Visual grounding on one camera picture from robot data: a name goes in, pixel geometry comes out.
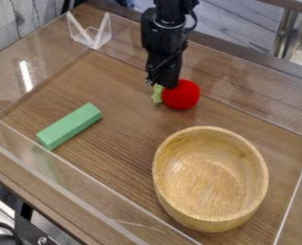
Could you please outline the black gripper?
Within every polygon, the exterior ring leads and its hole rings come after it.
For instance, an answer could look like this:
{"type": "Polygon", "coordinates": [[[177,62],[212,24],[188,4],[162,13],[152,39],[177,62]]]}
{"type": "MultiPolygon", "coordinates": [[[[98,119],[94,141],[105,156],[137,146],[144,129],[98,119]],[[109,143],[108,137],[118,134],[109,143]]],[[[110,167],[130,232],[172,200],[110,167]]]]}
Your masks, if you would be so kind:
{"type": "Polygon", "coordinates": [[[148,57],[145,62],[146,83],[172,89],[177,85],[182,67],[182,52],[186,42],[172,52],[164,52],[153,41],[144,44],[148,57]]]}

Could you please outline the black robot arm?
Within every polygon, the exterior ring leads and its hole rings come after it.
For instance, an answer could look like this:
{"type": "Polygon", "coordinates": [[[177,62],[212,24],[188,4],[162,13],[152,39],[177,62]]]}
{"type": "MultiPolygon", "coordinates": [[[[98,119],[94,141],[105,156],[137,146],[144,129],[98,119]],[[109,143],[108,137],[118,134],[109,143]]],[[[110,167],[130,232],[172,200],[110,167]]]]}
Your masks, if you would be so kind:
{"type": "Polygon", "coordinates": [[[166,89],[177,86],[182,52],[196,27],[198,0],[153,0],[140,17],[140,42],[146,52],[145,82],[166,89]]]}

